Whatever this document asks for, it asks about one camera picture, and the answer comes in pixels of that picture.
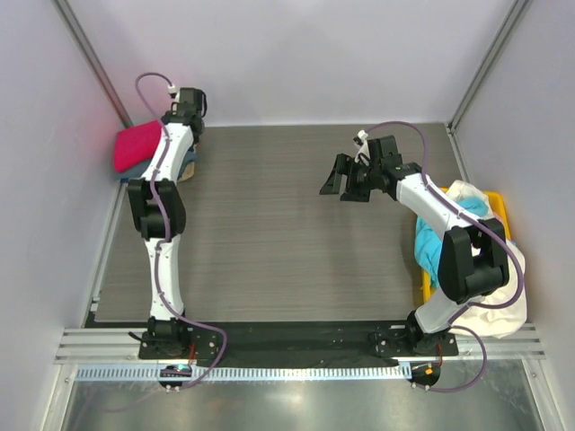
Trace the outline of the red t shirt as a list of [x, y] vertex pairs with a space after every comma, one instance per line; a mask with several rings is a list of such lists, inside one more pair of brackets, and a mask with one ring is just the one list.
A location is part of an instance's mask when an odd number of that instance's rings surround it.
[[162, 127], [157, 121], [120, 131], [116, 135], [113, 148], [114, 170], [123, 173], [142, 163], [149, 164], [155, 155], [162, 133]]

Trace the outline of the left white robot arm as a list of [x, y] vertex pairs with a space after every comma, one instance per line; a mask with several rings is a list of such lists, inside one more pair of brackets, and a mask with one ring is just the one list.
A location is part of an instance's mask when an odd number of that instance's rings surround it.
[[169, 87], [172, 104], [156, 121], [158, 146], [145, 172], [128, 182], [128, 199], [136, 230], [146, 246], [152, 301], [146, 331], [141, 336], [143, 359], [175, 358], [190, 349], [190, 333], [181, 317], [179, 248], [186, 210], [177, 188], [186, 154], [203, 133], [208, 102], [193, 87]]

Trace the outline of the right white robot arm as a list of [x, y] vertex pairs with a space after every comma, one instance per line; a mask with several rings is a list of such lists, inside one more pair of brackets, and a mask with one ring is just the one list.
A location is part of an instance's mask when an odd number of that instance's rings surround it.
[[367, 202], [380, 190], [408, 207], [441, 240], [438, 287], [405, 322], [405, 346], [425, 354], [445, 337], [464, 308], [509, 281], [505, 229], [449, 198], [417, 163], [405, 163], [394, 136], [371, 138], [361, 130], [354, 156], [338, 154], [320, 189], [342, 201]]

